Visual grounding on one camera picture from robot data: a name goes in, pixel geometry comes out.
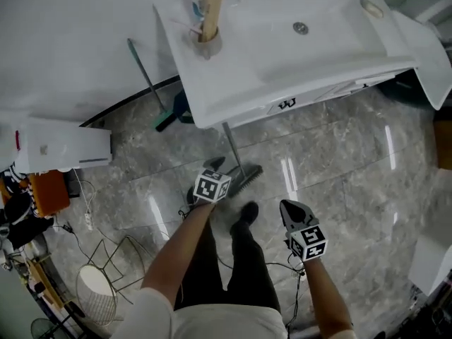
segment wire chair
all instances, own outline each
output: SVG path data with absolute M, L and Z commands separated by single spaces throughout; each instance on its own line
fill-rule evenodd
M 114 283 L 124 278 L 125 275 L 117 268 L 112 259 L 124 242 L 129 242 L 131 247 L 133 247 L 138 254 L 143 268 L 143 276 L 117 289 L 114 286 Z M 104 250 L 107 253 L 107 261 L 103 266 L 98 266 L 94 263 L 93 257 L 101 245 L 103 245 Z M 132 236 L 126 235 L 117 244 L 116 249 L 111 255 L 108 254 L 107 247 L 105 246 L 105 239 L 101 239 L 93 254 L 90 256 L 88 263 L 83 265 L 78 271 L 76 278 L 76 296 L 78 302 L 85 315 L 97 326 L 108 326 L 114 320 L 118 305 L 118 294 L 126 301 L 133 304 L 121 291 L 142 280 L 144 277 L 144 262 L 136 245 L 150 256 L 143 245 L 137 242 Z M 115 271 L 118 272 L 119 277 L 117 279 L 110 280 L 105 270 L 108 264 L 111 264 Z

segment fan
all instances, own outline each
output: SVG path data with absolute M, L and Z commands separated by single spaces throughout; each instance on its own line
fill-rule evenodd
M 47 319 L 34 320 L 30 330 L 33 339 L 70 339 L 60 325 L 54 325 Z

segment white sink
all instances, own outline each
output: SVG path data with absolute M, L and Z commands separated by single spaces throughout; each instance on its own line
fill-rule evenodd
M 359 0 L 245 0 L 229 7 L 227 17 L 265 81 L 386 56 Z M 296 22 L 307 34 L 295 32 Z
M 160 0 L 155 7 L 200 128 L 244 122 L 248 114 L 248 121 L 265 117 L 295 96 L 297 105 L 310 104 L 317 97 L 300 95 L 416 65 L 383 0 L 369 0 L 383 18 L 366 12 L 360 0 L 223 0 L 222 48 L 209 60 L 174 22 L 198 23 L 192 1 Z M 294 30 L 297 22 L 307 34 Z

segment black pants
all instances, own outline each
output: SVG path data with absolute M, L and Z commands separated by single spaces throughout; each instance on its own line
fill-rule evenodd
M 177 293 L 174 310 L 199 304 L 240 304 L 270 307 L 280 312 L 262 249 L 254 241 L 249 226 L 238 221 L 232 226 L 231 235 L 234 268 L 227 291 L 222 288 L 215 239 L 207 222 L 182 289 Z

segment black shoe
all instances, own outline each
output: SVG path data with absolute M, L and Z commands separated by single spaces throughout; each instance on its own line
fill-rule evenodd
M 251 225 L 254 221 L 256 221 L 258 214 L 259 214 L 258 204 L 254 201 L 249 201 L 240 210 L 239 221 L 246 222 L 248 225 Z

